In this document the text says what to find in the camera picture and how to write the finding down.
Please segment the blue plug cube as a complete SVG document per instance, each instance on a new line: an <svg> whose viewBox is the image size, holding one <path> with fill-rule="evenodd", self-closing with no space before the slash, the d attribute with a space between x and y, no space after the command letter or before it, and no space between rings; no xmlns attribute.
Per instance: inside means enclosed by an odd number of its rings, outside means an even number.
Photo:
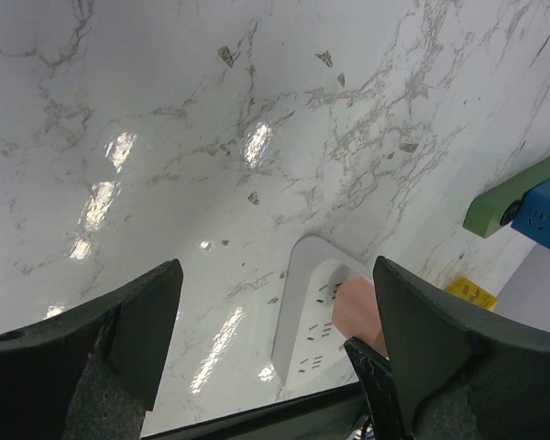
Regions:
<svg viewBox="0 0 550 440"><path fill-rule="evenodd" d="M511 228L550 250L550 180L527 193Z"/></svg>

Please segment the pink plug cube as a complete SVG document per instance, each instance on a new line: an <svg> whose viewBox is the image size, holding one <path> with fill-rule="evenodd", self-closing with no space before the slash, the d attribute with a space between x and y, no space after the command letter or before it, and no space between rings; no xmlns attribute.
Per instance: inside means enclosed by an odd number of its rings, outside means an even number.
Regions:
<svg viewBox="0 0 550 440"><path fill-rule="evenodd" d="M332 324L349 340L353 337L388 357L374 285L358 277L343 283L336 292Z"/></svg>

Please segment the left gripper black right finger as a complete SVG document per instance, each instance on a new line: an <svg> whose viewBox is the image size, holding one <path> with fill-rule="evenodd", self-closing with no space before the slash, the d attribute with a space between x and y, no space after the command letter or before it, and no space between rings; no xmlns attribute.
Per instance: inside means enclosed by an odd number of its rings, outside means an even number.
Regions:
<svg viewBox="0 0 550 440"><path fill-rule="evenodd" d="M407 435L550 439L550 332L461 300L385 257L373 279Z"/></svg>

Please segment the yellow plug cube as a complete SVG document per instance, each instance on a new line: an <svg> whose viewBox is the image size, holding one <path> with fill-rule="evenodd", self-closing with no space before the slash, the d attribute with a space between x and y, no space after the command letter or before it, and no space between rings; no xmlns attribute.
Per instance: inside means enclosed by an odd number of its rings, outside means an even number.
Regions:
<svg viewBox="0 0 550 440"><path fill-rule="evenodd" d="M445 291L477 307L493 312L498 299L473 281L461 277L445 288Z"/></svg>

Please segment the white angled socket block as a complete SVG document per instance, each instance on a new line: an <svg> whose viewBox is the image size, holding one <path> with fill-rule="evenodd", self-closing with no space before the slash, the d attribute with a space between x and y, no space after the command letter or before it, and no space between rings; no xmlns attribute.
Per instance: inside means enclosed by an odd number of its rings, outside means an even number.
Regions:
<svg viewBox="0 0 550 440"><path fill-rule="evenodd" d="M296 243L280 299L271 361L289 391L335 388L354 378L332 315L338 289L371 270L317 236Z"/></svg>

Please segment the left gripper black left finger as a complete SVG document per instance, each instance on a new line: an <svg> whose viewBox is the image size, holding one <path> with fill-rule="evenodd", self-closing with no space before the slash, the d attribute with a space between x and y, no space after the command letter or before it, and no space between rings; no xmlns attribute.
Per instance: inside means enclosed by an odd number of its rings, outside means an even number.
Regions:
<svg viewBox="0 0 550 440"><path fill-rule="evenodd" d="M169 353L183 272L169 260L0 335L0 439L138 439Z"/></svg>

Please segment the green power strip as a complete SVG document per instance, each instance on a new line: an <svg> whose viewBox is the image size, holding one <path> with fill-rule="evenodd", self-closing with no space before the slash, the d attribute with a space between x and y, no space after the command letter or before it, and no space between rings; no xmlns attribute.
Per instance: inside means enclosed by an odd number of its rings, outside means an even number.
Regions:
<svg viewBox="0 0 550 440"><path fill-rule="evenodd" d="M467 209L463 227L478 237L492 236L513 220L524 196L548 180L550 156L476 197Z"/></svg>

